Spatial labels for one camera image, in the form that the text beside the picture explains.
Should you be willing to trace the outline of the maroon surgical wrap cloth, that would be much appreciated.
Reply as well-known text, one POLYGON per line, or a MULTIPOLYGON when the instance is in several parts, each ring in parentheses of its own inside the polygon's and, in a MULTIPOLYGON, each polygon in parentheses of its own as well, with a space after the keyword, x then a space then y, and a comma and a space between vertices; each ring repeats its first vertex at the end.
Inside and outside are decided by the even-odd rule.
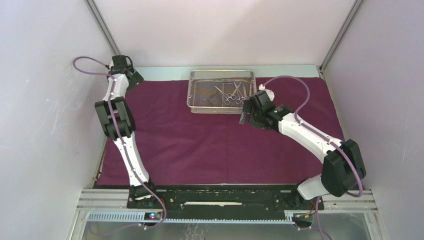
MULTIPOLYGON (((310 89, 299 116, 328 135, 344 140, 324 80, 302 78, 310 89)), ((297 184, 321 173, 315 156, 274 130, 239 124, 239 114, 192 113, 188 80, 145 81, 125 100, 135 119, 141 160, 155 185, 297 184)), ((275 104, 295 110, 307 96, 291 78, 266 85, 275 104)), ((122 156, 113 141, 105 148, 97 186, 129 186, 122 156)))

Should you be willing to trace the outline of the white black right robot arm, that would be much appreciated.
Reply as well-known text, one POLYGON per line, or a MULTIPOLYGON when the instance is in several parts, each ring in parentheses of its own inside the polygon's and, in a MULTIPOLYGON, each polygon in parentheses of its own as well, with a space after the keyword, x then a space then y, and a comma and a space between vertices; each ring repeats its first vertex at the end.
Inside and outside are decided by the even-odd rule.
POLYGON ((360 198, 366 176, 359 145, 352 139, 342 141, 309 124, 285 105, 276 106, 268 97, 251 97, 243 102, 240 123, 245 121, 265 130, 274 130, 308 150, 321 163, 321 173, 297 184, 291 204, 304 209, 312 199, 332 195, 360 198))

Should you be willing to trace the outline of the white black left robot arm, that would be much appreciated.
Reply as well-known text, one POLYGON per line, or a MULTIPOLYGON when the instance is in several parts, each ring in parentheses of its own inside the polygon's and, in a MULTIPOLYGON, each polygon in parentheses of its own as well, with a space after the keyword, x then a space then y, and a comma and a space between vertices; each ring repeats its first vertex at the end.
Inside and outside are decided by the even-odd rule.
POLYGON ((104 98, 94 104, 97 117, 104 134, 118 148, 129 179, 131 204, 141 203, 145 208, 153 208, 158 202, 158 194, 152 191, 150 175, 142 163, 136 144, 136 124, 126 103, 127 91, 143 81, 143 77, 131 66, 110 67, 107 75, 108 88, 104 98))

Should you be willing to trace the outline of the steel surgical scissors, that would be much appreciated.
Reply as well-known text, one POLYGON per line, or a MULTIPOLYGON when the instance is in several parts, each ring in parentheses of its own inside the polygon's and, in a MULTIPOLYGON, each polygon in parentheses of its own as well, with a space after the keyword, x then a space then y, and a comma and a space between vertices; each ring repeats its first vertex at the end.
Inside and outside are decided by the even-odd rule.
POLYGON ((214 85, 214 88, 216 89, 216 90, 218 90, 220 93, 221 93, 221 95, 222 95, 222 98, 223 98, 223 104, 224 105, 230 105, 231 104, 231 95, 229 95, 229 94, 227 94, 227 93, 225 93, 223 90, 221 90, 219 87, 217 87, 216 85, 214 85))

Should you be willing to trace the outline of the steel forceps right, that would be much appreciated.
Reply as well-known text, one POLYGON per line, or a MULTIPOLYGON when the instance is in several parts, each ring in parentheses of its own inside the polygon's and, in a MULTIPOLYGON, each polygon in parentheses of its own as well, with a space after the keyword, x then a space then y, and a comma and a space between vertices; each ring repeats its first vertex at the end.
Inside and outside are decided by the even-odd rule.
POLYGON ((247 92, 247 89, 246 89, 246 87, 245 86, 243 86, 243 99, 242 99, 242 102, 244 103, 245 101, 247 101, 249 99, 249 96, 248 96, 248 92, 247 92))

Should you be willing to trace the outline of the steel forceps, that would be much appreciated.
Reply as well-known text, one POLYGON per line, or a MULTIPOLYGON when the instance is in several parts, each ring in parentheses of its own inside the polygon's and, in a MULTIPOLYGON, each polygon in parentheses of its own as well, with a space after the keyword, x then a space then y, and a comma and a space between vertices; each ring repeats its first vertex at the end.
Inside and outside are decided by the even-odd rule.
POLYGON ((247 101, 249 99, 249 96, 248 96, 248 92, 247 92, 247 89, 246 89, 246 87, 245 86, 243 86, 243 99, 242 99, 242 102, 244 103, 245 101, 247 101))
POLYGON ((232 99, 235 101, 236 104, 241 104, 242 100, 241 100, 241 95, 240 95, 240 91, 239 91, 239 85, 236 84, 236 82, 233 82, 234 85, 234 90, 233 90, 233 97, 232 99))

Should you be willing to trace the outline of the steel forceps left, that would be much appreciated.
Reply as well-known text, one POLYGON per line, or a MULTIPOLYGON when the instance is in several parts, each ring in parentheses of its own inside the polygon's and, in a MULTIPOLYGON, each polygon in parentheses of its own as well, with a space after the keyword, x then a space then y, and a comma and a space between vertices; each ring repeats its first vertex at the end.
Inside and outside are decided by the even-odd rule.
POLYGON ((239 91, 239 85, 236 84, 236 82, 233 82, 234 85, 234 90, 233 90, 233 97, 232 99, 235 101, 236 104, 241 104, 242 100, 241 100, 241 95, 240 95, 240 91, 239 91))

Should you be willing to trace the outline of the steel instrument tray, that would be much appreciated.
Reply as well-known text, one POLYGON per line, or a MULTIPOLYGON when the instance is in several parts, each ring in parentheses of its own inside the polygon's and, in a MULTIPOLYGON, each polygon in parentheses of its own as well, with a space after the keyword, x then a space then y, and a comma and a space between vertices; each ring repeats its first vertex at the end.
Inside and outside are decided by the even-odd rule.
POLYGON ((189 74, 186 104, 194 114, 241 114, 256 91, 252 70, 197 69, 189 74))

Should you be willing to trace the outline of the left corner aluminium post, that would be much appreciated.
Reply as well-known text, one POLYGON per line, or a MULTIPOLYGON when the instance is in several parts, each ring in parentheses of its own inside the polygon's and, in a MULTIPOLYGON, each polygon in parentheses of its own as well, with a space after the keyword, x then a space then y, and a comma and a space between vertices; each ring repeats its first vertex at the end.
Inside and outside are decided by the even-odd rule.
POLYGON ((99 28, 102 36, 105 39, 106 44, 108 45, 109 49, 113 53, 113 55, 121 55, 121 51, 112 35, 112 32, 110 31, 97 3, 95 0, 84 0, 87 9, 89 10, 90 14, 92 15, 97 27, 99 28))

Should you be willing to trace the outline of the corner aluminium post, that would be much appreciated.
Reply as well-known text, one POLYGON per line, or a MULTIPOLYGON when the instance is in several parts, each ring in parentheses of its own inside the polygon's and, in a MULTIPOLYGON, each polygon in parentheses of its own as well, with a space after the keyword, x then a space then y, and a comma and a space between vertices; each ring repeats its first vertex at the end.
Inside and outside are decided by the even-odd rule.
POLYGON ((95 0, 84 0, 87 9, 89 10, 90 14, 92 15, 97 27, 99 28, 102 36, 105 39, 106 44, 108 45, 109 49, 113 53, 113 55, 121 55, 121 51, 112 35, 112 32, 110 31, 97 3, 95 0))
POLYGON ((352 7, 350 8, 345 20, 343 21, 334 41, 332 42, 329 50, 327 51, 319 69, 322 73, 325 72, 325 69, 329 66, 331 60, 333 59, 336 51, 338 50, 340 44, 348 33, 349 28, 353 24, 357 14, 360 12, 362 5, 365 0, 355 0, 352 7))

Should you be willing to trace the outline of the aluminium frame rail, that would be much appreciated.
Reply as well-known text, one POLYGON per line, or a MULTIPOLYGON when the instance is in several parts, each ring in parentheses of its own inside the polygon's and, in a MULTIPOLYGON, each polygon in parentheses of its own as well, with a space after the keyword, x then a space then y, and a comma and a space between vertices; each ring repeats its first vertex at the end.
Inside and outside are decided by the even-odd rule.
MULTIPOLYGON (((125 189, 83 189, 77 203, 78 211, 111 211, 111 212, 136 212, 137 209, 128 209, 129 191, 125 189)), ((364 191, 361 197, 343 195, 335 197, 324 195, 320 200, 323 212, 330 213, 362 213, 373 214, 378 212, 378 208, 370 190, 364 191)), ((241 206, 240 200, 224 201, 190 201, 189 206, 241 206)))

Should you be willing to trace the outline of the right corner aluminium post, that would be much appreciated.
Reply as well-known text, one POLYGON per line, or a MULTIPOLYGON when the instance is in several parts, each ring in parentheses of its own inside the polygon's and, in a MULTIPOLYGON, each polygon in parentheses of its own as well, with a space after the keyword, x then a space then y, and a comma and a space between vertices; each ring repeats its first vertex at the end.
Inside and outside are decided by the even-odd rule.
POLYGON ((353 24, 357 14, 360 12, 362 5, 365 0, 355 0, 352 7, 350 8, 345 20, 343 21, 334 41, 332 42, 329 50, 327 51, 319 69, 322 73, 325 72, 325 69, 329 66, 331 60, 333 59, 336 51, 338 50, 340 44, 348 33, 349 28, 353 24))

